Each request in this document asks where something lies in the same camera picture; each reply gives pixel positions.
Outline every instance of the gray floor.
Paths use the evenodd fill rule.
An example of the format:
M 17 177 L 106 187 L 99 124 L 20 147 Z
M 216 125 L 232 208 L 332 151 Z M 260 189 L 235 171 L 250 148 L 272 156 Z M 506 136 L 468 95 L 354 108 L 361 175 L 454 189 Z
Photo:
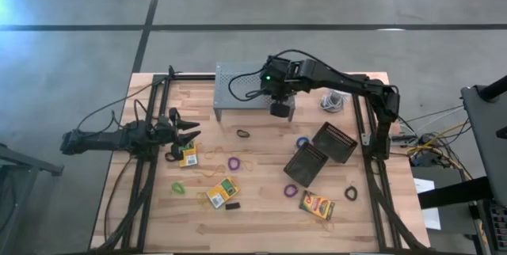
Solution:
M 150 0 L 0 0 L 0 24 L 143 24 Z M 507 23 L 507 0 L 160 0 L 155 24 Z M 60 137 L 89 112 L 123 97 L 141 32 L 0 32 L 0 143 L 63 163 L 41 174 L 17 254 L 85 250 L 110 153 L 64 156 Z M 216 62 L 263 60 L 298 48 L 339 70 L 387 71 L 399 86 L 403 117 L 460 104 L 459 89 L 506 74 L 507 31 L 152 32 L 142 72 L 213 71 Z M 113 107 L 120 114 L 121 105 Z M 110 111 L 83 128 L 105 126 Z M 466 119 L 458 112 L 427 127 Z M 419 127 L 427 120 L 414 122 Z M 484 174 L 473 135 L 453 144 L 473 176 Z M 473 252 L 460 236 L 431 233 L 442 251 Z

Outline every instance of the gray metal platform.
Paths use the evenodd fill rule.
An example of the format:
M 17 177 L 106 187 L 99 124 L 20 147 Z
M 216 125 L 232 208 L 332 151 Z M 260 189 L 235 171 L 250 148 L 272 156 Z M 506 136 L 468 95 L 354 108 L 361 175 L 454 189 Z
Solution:
M 261 68 L 263 62 L 242 62 L 242 63 L 217 63 L 215 75 L 215 95 L 213 109 L 217 121 L 222 120 L 223 109 L 269 109 L 274 102 L 270 96 L 259 96 L 251 101 L 238 101 L 229 92 L 229 81 L 239 75 L 254 72 Z M 231 84 L 234 94 L 240 98 L 245 98 L 245 93 L 254 91 L 261 87 L 259 74 L 238 78 Z M 295 109 L 294 97 L 289 97 L 286 105 L 291 107 L 288 121 L 292 121 Z

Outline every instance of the butcher block tabletop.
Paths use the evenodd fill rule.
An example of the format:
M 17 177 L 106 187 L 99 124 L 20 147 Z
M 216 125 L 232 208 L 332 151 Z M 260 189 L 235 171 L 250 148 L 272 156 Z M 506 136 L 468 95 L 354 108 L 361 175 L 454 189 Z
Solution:
M 366 73 L 389 83 L 387 73 Z M 149 85 L 154 74 L 133 74 L 128 94 Z M 311 139 L 328 121 L 360 143 L 352 99 L 342 111 L 322 111 L 318 103 L 327 89 L 298 93 L 295 97 L 293 121 L 271 116 L 267 110 L 224 110 L 222 121 L 217 122 L 213 112 L 214 81 L 171 81 L 168 109 L 177 108 L 183 120 L 196 121 L 201 130 L 195 138 L 198 165 L 180 168 L 177 162 L 167 162 L 164 154 L 170 145 L 161 147 L 151 200 L 144 252 L 147 253 L 309 253 L 309 252 L 375 252 L 375 224 L 364 160 L 360 145 L 345 164 L 329 159 L 309 188 L 295 183 L 284 167 L 297 151 L 299 137 Z M 161 93 L 155 102 L 158 112 Z M 147 106 L 150 90 L 127 99 L 122 124 L 135 120 L 134 100 Z M 364 99 L 360 98 L 366 130 L 369 130 Z M 140 110 L 139 117 L 144 119 Z M 236 131 L 250 133 L 240 138 Z M 394 124 L 392 132 L 398 132 Z M 402 152 L 392 147 L 391 151 Z M 227 160 L 242 160 L 240 169 L 231 171 Z M 91 248 L 104 242 L 105 206 L 120 171 L 128 161 L 126 152 L 114 152 Z M 109 208 L 108 236 L 116 228 L 128 209 L 136 160 L 131 160 L 119 181 Z M 417 199 L 414 179 L 406 157 L 391 155 L 386 161 L 395 210 L 415 237 L 429 246 L 429 239 Z M 238 202 L 239 209 L 226 211 L 224 205 L 215 209 L 203 198 L 203 193 L 232 177 L 239 187 L 229 203 Z M 185 194 L 171 189 L 180 182 Z M 284 187 L 296 184 L 299 193 L 288 198 Z M 358 191 L 355 201 L 347 200 L 345 190 L 353 185 Z M 329 222 L 299 209 L 304 190 L 314 192 L 335 203 Z M 131 245 L 135 245 L 141 212 L 138 212 L 132 229 Z M 384 233 L 392 246 L 389 224 L 382 214 Z

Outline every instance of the blue rubber band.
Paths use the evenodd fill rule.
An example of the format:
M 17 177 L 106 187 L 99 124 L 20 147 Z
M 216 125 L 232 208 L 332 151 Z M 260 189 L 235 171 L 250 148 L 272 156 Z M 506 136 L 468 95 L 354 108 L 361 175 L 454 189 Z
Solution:
M 295 145 L 298 147 L 298 148 L 301 148 L 301 146 L 303 145 L 303 143 L 305 142 L 310 142 L 310 140 L 307 138 L 307 137 L 299 137 L 296 141 L 295 141 Z

